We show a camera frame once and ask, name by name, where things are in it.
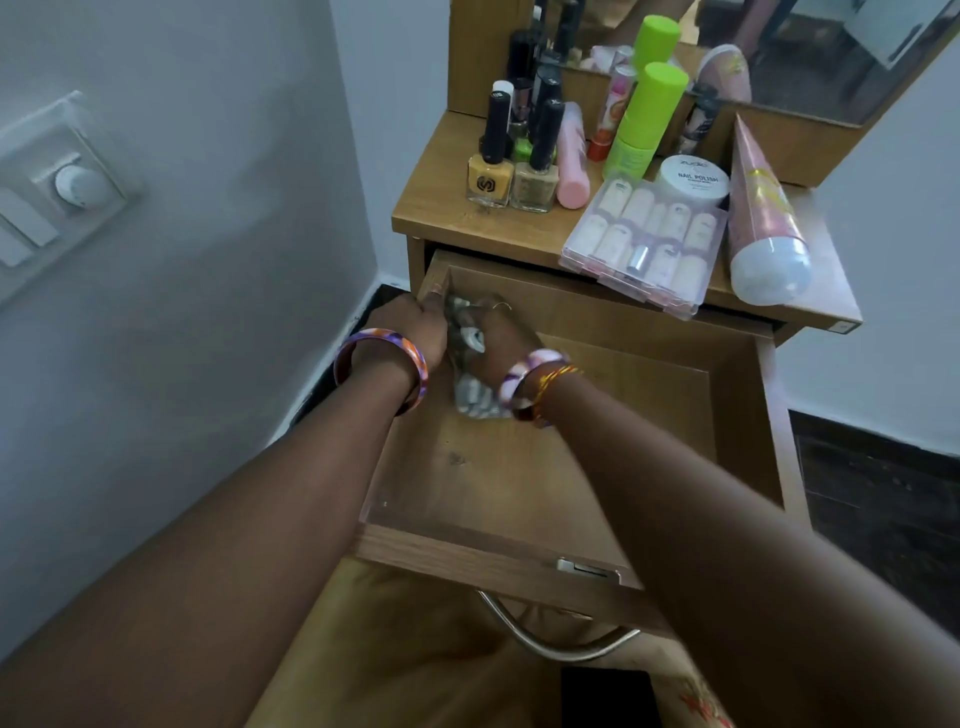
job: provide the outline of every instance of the drawer handle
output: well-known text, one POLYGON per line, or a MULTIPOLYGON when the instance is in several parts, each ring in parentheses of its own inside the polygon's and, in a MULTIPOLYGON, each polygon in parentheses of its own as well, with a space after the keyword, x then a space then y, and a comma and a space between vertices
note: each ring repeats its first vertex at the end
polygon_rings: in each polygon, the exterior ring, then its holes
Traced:
POLYGON ((524 629, 497 597, 479 589, 477 593, 480 595, 480 598, 484 600, 484 603, 490 607, 490 611, 503 622, 503 625, 507 629, 513 632, 514 637, 516 637, 521 644, 526 646, 534 654, 558 663, 585 663, 590 660, 596 660, 598 657, 609 655, 620 645, 629 642, 640 634, 640 630, 638 629, 617 627, 593 642, 578 644, 572 647, 557 647, 553 644, 541 642, 537 636, 524 629))

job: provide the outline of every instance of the open drawer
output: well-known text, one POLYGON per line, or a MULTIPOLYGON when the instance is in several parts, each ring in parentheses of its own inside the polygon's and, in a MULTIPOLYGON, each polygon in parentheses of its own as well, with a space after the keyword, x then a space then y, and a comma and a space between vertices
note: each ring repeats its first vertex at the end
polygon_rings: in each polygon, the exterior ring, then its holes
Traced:
MULTIPOLYGON (((600 285, 443 251, 420 295, 436 283, 499 294, 597 386, 809 524, 769 327, 710 312, 683 322, 600 285)), ((452 378, 443 364, 395 420, 356 555, 669 633, 560 435, 460 414, 452 378)))

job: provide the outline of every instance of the light switch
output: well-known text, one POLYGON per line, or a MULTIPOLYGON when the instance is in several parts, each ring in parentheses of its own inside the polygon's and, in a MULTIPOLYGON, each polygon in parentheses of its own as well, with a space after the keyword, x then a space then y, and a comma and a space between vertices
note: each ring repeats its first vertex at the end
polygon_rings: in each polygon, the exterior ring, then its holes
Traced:
POLYGON ((34 254, 30 248, 14 237, 13 233, 0 226, 0 262, 14 268, 34 254))
POLYGON ((0 215, 41 248, 56 240, 60 233, 36 211, 34 206, 7 187, 0 187, 0 215))

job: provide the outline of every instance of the orange bangle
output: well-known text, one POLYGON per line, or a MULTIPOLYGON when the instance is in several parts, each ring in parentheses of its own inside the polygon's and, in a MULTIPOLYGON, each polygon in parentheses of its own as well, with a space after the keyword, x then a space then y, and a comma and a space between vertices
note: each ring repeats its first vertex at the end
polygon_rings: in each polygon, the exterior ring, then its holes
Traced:
POLYGON ((572 364, 566 364, 558 369, 553 370, 552 372, 548 372, 540 378, 540 381, 537 384, 537 395, 534 397, 534 405, 532 407, 534 413, 534 426, 550 426, 550 423, 547 422, 540 413, 540 403, 543 401, 543 395, 546 394, 547 388, 557 379, 558 376, 568 374, 581 375, 582 373, 583 371, 579 367, 575 367, 572 364))

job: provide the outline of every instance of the white container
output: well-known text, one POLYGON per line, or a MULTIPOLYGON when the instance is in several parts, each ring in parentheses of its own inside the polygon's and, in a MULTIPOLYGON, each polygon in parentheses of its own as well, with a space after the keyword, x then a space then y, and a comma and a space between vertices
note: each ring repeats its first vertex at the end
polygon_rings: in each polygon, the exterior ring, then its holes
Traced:
POLYGON ((730 178, 711 161, 674 155, 660 165, 654 184, 698 205, 719 205, 730 194, 730 178))

